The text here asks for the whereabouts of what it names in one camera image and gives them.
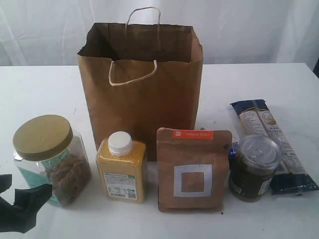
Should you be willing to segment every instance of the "white bottle cap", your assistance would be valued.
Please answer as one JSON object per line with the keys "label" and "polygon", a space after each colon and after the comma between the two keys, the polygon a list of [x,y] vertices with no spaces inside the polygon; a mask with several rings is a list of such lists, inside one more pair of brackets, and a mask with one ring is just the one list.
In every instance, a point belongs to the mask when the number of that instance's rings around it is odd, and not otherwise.
{"label": "white bottle cap", "polygon": [[109,151],[113,155],[122,156],[128,154],[132,147],[132,138],[124,131],[115,132],[109,137]]}

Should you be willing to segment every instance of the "pull-tab lid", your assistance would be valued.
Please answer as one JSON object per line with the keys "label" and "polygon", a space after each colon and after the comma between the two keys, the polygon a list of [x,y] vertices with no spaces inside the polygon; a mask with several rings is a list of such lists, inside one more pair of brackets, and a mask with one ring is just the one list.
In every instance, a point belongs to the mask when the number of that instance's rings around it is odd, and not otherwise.
{"label": "pull-tab lid", "polygon": [[24,123],[13,136],[13,146],[23,159],[41,161],[61,153],[72,138],[72,128],[67,119],[45,115]]}
{"label": "pull-tab lid", "polygon": [[259,170],[275,170],[280,163],[281,150],[270,138],[260,134],[249,134],[239,141],[242,160]]}
{"label": "pull-tab lid", "polygon": [[124,131],[111,134],[108,141],[110,153],[117,156],[128,154],[133,147],[131,136]]}

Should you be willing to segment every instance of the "white table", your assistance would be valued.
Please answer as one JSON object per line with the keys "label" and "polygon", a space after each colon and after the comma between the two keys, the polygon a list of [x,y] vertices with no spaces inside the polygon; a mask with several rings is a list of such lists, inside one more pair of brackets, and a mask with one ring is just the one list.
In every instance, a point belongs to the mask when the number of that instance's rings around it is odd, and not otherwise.
{"label": "white table", "polygon": [[[93,178],[67,208],[45,204],[25,235],[0,238],[318,238],[319,192],[239,201],[226,189],[219,213],[161,213],[157,209],[156,163],[141,205],[107,200],[95,164],[95,147],[77,66],[0,67],[0,174],[13,175],[1,196],[13,203],[14,188],[27,188],[12,161],[12,136],[30,118],[66,117],[82,133]],[[231,102],[265,99],[305,169],[319,183],[319,79],[305,64],[204,65],[196,128],[242,134]]]}

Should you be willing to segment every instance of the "orange label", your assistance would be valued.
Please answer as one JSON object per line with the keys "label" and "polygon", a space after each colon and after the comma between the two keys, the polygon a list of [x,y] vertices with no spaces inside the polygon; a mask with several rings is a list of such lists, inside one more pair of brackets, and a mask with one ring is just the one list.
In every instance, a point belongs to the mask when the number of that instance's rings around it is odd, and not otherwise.
{"label": "orange label", "polygon": [[211,130],[179,130],[174,129],[174,138],[213,139],[214,131]]}

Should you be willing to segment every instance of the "white curtain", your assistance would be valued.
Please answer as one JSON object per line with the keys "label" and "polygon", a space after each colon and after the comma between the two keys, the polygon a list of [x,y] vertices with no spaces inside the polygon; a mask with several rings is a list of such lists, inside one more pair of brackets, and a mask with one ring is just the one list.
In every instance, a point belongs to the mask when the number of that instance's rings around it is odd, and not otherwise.
{"label": "white curtain", "polygon": [[[319,57],[319,0],[0,0],[0,65],[77,65],[94,22],[161,9],[161,23],[192,25],[204,63],[305,62]],[[154,10],[132,23],[154,24]]]}

